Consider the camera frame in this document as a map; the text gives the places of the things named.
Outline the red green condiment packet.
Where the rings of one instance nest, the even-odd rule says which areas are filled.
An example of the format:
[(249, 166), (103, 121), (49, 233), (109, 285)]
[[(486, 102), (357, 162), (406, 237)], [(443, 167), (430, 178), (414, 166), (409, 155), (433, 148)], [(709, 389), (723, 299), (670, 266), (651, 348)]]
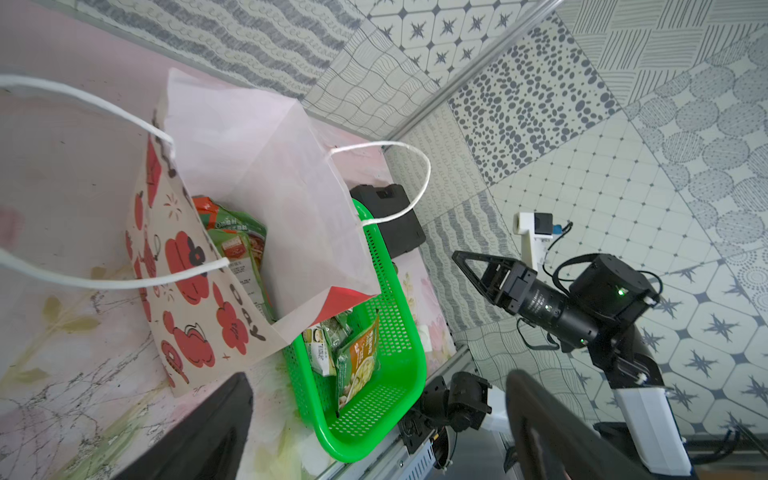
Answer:
[(249, 238), (256, 266), (261, 269), (268, 230), (260, 221), (246, 212), (226, 209), (207, 196), (196, 196), (193, 198), (193, 203), (203, 225), (208, 230), (245, 233)]

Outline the large green soup packet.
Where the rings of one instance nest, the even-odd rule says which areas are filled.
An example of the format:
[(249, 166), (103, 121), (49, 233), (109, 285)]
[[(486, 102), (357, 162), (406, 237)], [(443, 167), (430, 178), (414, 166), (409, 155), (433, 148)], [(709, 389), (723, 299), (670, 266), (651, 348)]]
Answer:
[(379, 318), (336, 352), (336, 410), (341, 412), (373, 376), (377, 363)]

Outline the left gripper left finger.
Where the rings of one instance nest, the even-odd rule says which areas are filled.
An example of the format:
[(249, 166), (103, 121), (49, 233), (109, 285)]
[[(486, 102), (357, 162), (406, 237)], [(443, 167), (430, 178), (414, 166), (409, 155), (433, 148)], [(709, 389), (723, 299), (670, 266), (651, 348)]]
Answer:
[(246, 375), (232, 375), (118, 479), (234, 479), (253, 413)]

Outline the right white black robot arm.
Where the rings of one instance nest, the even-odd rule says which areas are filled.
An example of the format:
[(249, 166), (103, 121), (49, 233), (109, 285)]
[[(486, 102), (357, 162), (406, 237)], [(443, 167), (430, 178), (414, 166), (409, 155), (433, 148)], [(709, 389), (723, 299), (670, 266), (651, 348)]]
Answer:
[(744, 423), (731, 420), (719, 449), (688, 455), (660, 368), (636, 327), (663, 292), (661, 282), (650, 283), (649, 272), (610, 254), (591, 253), (567, 260), (569, 266), (585, 267), (570, 285), (557, 272), (545, 284), (518, 259), (468, 251), (456, 251), (452, 259), (490, 304), (545, 330), (550, 349), (588, 350), (592, 364), (609, 382), (641, 463), (651, 473), (683, 479), (697, 465), (726, 458), (742, 441), (767, 453), (766, 444)]

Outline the white red paper gift bag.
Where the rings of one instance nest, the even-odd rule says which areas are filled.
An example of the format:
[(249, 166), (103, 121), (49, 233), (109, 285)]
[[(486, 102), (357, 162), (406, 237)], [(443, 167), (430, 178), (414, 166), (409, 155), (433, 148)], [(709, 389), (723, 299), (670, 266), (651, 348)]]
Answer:
[(3, 252), (4, 267), (92, 290), (135, 290), (175, 396), (225, 379), (379, 295), (363, 220), (301, 104), (171, 70), (152, 121), (83, 90), (5, 75), (147, 134), (125, 242), (134, 276), (64, 275)]

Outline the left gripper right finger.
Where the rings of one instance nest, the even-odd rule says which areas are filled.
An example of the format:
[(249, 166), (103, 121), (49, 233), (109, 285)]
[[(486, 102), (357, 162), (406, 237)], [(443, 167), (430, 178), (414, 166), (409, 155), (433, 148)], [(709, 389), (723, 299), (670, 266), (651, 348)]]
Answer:
[(510, 372), (506, 409), (525, 479), (650, 479), (522, 370)]

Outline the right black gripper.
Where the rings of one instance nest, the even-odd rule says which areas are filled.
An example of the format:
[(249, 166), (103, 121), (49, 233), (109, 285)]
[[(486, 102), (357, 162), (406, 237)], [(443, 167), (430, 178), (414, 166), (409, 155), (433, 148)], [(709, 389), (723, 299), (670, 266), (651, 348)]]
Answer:
[[(537, 278), (533, 269), (513, 257), (454, 251), (452, 259), (478, 293), (492, 305), (516, 316), (519, 322), (546, 332), (536, 351), (572, 351), (595, 341), (599, 325), (561, 291)], [(481, 274), (473, 263), (485, 265)]]

